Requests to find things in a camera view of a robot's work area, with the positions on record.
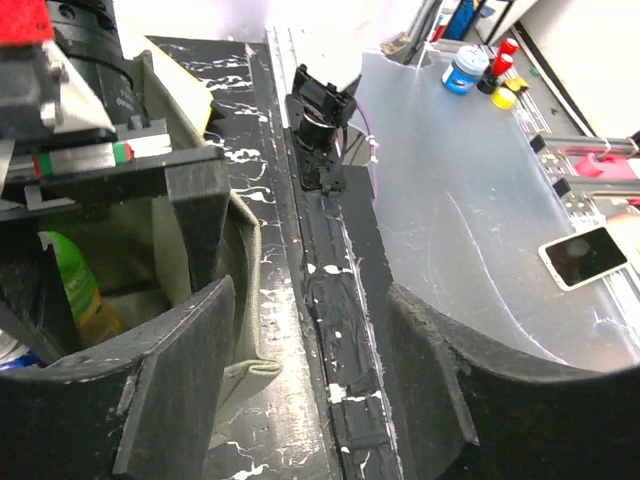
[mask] white smartphone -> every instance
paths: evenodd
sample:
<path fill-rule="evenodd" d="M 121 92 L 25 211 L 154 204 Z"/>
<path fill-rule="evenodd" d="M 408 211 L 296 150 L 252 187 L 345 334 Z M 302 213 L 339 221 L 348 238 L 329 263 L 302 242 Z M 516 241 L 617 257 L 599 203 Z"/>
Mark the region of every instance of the white smartphone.
<path fill-rule="evenodd" d="M 538 249 L 538 253 L 558 286 L 567 292 L 609 275 L 628 263 L 606 227 L 547 243 Z"/>

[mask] jar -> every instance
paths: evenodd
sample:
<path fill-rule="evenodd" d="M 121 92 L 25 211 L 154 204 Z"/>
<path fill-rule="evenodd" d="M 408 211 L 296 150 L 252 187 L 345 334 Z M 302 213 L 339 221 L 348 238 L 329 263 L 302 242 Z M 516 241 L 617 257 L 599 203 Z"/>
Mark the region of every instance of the jar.
<path fill-rule="evenodd" d="M 447 90 L 466 95 L 478 83 L 489 66 L 489 57 L 475 45 L 465 45 L 458 50 L 451 65 L 442 76 Z"/>

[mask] red marker cap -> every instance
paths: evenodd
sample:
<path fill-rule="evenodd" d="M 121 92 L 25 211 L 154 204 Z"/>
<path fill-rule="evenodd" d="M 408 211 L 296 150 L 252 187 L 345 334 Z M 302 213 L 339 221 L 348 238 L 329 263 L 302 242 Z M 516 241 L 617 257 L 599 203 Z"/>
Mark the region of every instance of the red marker cap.
<path fill-rule="evenodd" d="M 500 50 L 498 50 L 498 57 L 503 53 L 507 55 L 513 55 L 518 51 L 518 42 L 515 39 L 508 37 L 502 41 L 502 45 L 500 45 Z"/>
<path fill-rule="evenodd" d="M 496 58 L 495 62 L 493 62 L 493 68 L 491 69 L 491 73 L 496 77 L 499 77 L 504 72 L 509 70 L 513 66 L 513 57 L 511 55 L 507 55 L 503 53 L 498 58 Z"/>

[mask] blue and white can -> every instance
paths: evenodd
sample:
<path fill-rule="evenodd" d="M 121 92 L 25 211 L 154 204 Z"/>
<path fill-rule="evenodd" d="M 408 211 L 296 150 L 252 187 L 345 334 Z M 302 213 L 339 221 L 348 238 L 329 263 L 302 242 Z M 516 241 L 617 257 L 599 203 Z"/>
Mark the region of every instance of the blue and white can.
<path fill-rule="evenodd" d="M 0 372 L 33 365 L 41 365 L 38 357 L 26 345 L 0 330 Z"/>
<path fill-rule="evenodd" d="M 447 90 L 466 95 L 480 80 L 489 66 L 489 57 L 475 45 L 465 45 L 458 50 L 451 65 L 442 76 Z"/>

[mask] yellow cap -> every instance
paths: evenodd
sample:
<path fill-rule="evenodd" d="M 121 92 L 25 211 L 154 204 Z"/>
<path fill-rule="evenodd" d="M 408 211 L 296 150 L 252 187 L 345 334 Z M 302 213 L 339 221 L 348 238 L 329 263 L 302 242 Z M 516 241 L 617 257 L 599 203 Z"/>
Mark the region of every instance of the yellow cap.
<path fill-rule="evenodd" d="M 516 98 L 515 93 L 504 87 L 498 88 L 493 92 L 493 95 L 491 95 L 491 100 L 493 100 L 494 105 L 505 110 L 513 107 L 513 104 L 516 103 Z"/>

